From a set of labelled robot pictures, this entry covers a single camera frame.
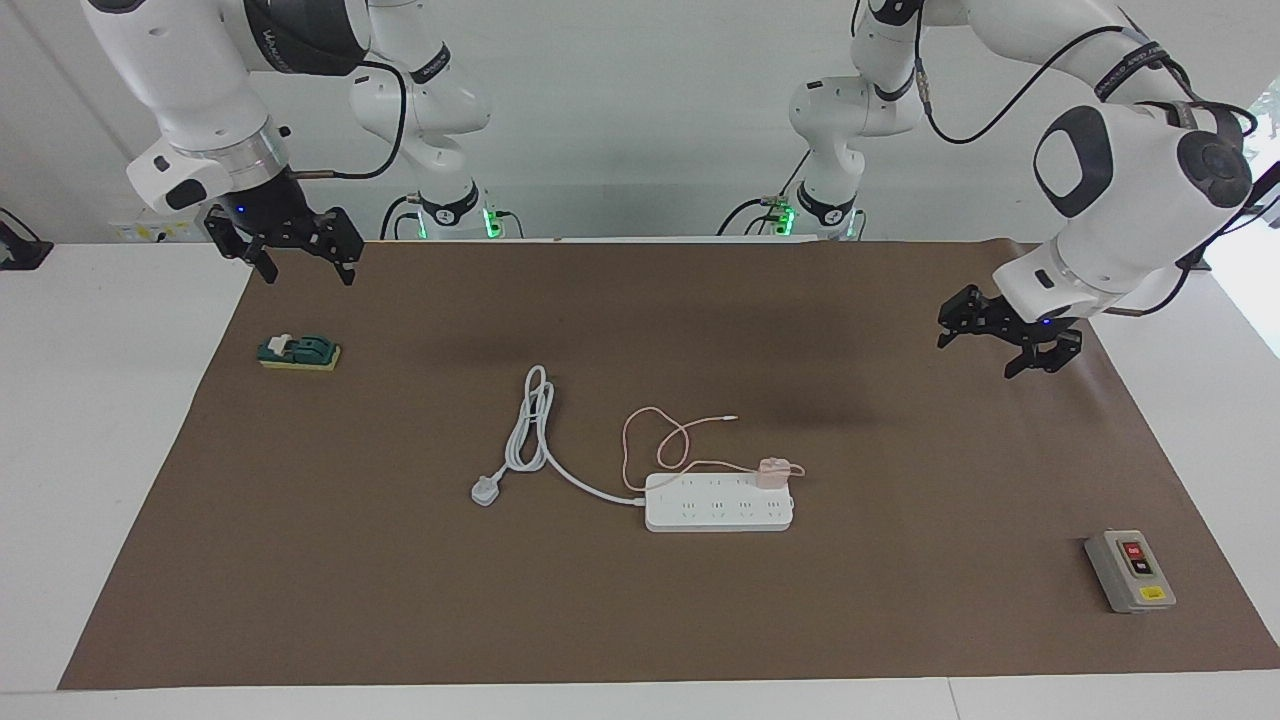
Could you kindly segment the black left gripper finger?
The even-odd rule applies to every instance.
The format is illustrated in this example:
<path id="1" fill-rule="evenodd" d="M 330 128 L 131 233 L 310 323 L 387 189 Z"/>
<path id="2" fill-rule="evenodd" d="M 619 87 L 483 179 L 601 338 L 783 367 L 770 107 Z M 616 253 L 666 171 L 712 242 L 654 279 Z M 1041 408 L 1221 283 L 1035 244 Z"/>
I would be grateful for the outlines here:
<path id="1" fill-rule="evenodd" d="M 1024 345 L 1020 354 L 1007 363 L 1004 378 L 1012 379 L 1023 372 L 1042 370 L 1053 374 L 1082 351 L 1080 334 L 1059 334 L 1051 346 Z"/>
<path id="2" fill-rule="evenodd" d="M 937 318 L 941 328 L 937 348 L 946 348 L 960 336 L 986 334 L 988 306 L 989 300 L 977 284 L 968 284 L 946 300 Z"/>

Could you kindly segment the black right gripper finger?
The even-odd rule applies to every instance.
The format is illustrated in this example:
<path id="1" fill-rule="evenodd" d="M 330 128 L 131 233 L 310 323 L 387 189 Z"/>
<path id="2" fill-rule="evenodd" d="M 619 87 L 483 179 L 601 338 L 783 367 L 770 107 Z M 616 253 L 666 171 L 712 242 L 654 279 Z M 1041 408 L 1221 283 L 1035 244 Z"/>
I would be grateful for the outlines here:
<path id="1" fill-rule="evenodd" d="M 315 215 L 315 255 L 330 263 L 343 286 L 355 283 L 364 237 L 343 208 Z"/>
<path id="2" fill-rule="evenodd" d="M 225 259 L 239 260 L 253 268 L 268 284 L 276 282 L 279 270 L 271 260 L 262 238 L 246 240 L 241 236 L 224 210 L 209 210 L 205 215 L 205 231 L 219 254 Z"/>

